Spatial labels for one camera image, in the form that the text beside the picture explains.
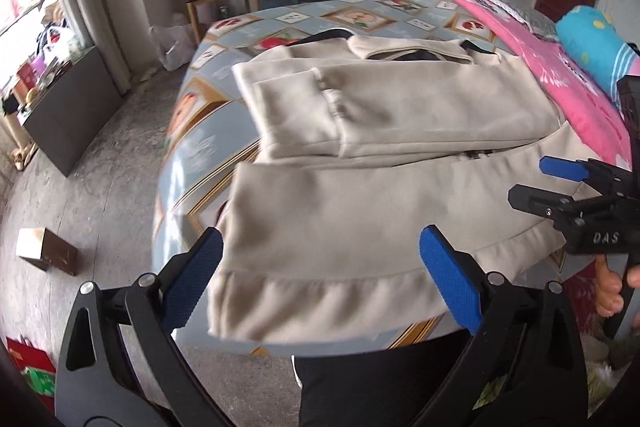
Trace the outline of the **person's right hand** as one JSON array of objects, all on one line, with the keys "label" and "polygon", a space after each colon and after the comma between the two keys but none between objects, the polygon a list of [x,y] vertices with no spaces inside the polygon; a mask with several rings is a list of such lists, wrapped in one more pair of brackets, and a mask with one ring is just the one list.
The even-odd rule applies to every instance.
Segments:
[{"label": "person's right hand", "polygon": [[612,317],[623,311],[623,280],[608,269],[605,255],[596,256],[596,311],[600,317]]}]

